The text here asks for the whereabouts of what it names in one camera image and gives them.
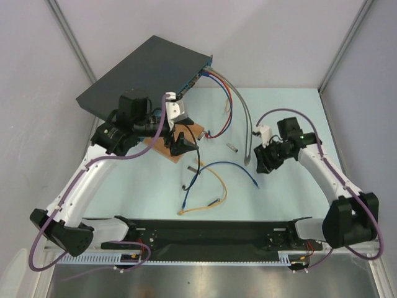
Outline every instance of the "wooden board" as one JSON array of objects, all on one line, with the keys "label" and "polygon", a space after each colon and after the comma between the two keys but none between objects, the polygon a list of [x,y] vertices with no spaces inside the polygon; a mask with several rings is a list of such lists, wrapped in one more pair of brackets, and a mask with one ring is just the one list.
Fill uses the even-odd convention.
[{"label": "wooden board", "polygon": [[[194,125],[190,125],[189,128],[192,130],[194,137],[197,138],[199,137],[199,135],[203,132],[204,127],[202,127],[201,125],[194,123]],[[179,132],[184,132],[185,133],[185,138],[188,139],[189,141],[191,141],[192,143],[194,143],[192,136],[190,135],[190,132],[186,129],[186,127],[184,127],[183,125],[175,125],[175,138],[178,137]],[[151,142],[151,138],[145,138],[143,140],[143,143],[146,145],[149,145]],[[153,150],[157,151],[158,153],[160,153],[162,156],[168,158],[169,160],[173,161],[174,163],[177,163],[180,158],[182,158],[183,155],[179,155],[179,156],[171,156],[169,154],[169,149],[166,148],[164,146],[164,140],[163,138],[160,138],[156,144],[154,144]]]}]

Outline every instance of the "black box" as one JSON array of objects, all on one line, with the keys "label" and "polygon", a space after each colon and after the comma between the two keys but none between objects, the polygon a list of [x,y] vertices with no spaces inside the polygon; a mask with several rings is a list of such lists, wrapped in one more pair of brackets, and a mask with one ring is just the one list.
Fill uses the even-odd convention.
[{"label": "black box", "polygon": [[212,56],[154,35],[85,90],[77,102],[84,110],[106,120],[117,109],[118,99],[125,91],[142,89],[148,93],[153,108],[161,107],[165,92],[183,96],[199,79],[203,67],[211,63]]}]

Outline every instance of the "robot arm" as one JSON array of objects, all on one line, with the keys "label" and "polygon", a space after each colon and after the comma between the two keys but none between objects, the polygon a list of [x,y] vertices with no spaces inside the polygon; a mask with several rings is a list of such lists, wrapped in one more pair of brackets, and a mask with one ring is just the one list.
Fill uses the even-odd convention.
[{"label": "robot arm", "polygon": [[[163,125],[160,137],[164,138],[165,146],[172,156],[196,150],[197,147],[186,140],[182,132],[176,141],[174,139],[174,124],[193,124],[182,99],[177,99],[175,93],[164,96],[167,124]],[[90,245],[123,240],[132,227],[132,223],[123,217],[83,220],[83,215],[103,180],[123,159],[116,156],[125,156],[139,143],[140,137],[153,137],[159,129],[159,117],[147,117],[147,104],[148,98],[143,91],[132,90],[122,95],[118,110],[97,128],[91,138],[92,146],[60,195],[45,210],[35,209],[30,215],[38,229],[49,221],[44,235],[70,255],[78,256]],[[65,193],[66,199],[60,207]]]},{"label": "robot arm", "polygon": [[[347,188],[349,187],[366,204],[376,220],[378,218],[377,197],[373,193],[363,193],[329,160],[326,153],[323,152],[321,155],[315,134],[303,133],[296,118],[283,119],[277,125],[280,141],[274,140],[270,127],[265,125],[256,127],[255,134],[262,138],[262,144],[254,149],[258,162],[257,172],[268,174],[279,168],[284,160],[294,158],[312,175],[330,205],[324,219],[294,220],[297,237],[326,241],[333,248],[375,239],[377,233],[367,213]],[[339,175],[346,183],[342,184],[336,175]]]}]

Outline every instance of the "black mounting bracket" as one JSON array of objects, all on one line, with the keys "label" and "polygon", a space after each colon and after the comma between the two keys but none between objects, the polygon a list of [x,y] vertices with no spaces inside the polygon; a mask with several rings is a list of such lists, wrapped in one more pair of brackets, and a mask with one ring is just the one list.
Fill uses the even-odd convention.
[{"label": "black mounting bracket", "polygon": [[[39,230],[48,218],[47,212],[42,209],[35,209],[30,215],[30,220]],[[91,244],[94,228],[83,223],[77,228],[65,227],[64,224],[62,220],[60,222],[52,220],[45,229],[44,235],[71,256],[78,256]]]},{"label": "black mounting bracket", "polygon": [[[359,198],[378,221],[379,200],[376,195],[372,192],[360,193]],[[377,237],[367,213],[353,197],[340,197],[332,202],[323,222],[323,233],[332,248],[371,241]]]},{"label": "black mounting bracket", "polygon": [[[137,146],[140,138],[154,137],[160,125],[160,117],[152,115],[148,104],[151,101],[142,90],[129,90],[120,96],[118,109],[110,113],[105,123],[100,125],[91,138],[92,144],[98,144],[106,149],[106,154],[125,156],[131,147]],[[186,118],[178,124],[194,124]],[[198,146],[185,139],[180,132],[174,139],[175,128],[170,129],[168,121],[164,121],[160,137],[170,149],[171,156],[178,156],[188,151],[198,149]]]}]

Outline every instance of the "gray wall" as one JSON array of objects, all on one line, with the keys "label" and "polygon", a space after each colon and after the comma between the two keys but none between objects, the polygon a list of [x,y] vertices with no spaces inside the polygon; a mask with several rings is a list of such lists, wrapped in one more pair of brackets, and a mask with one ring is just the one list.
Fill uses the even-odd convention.
[{"label": "gray wall", "polygon": [[386,257],[397,273],[397,1],[375,3],[324,94],[353,181],[380,200]]},{"label": "gray wall", "polygon": [[238,87],[287,88],[318,86],[363,1],[58,0],[98,78],[155,34]]},{"label": "gray wall", "polygon": [[69,180],[93,118],[74,100],[89,82],[45,1],[2,1],[0,28],[0,297],[14,297],[20,275],[18,297],[29,297],[29,215]]}]

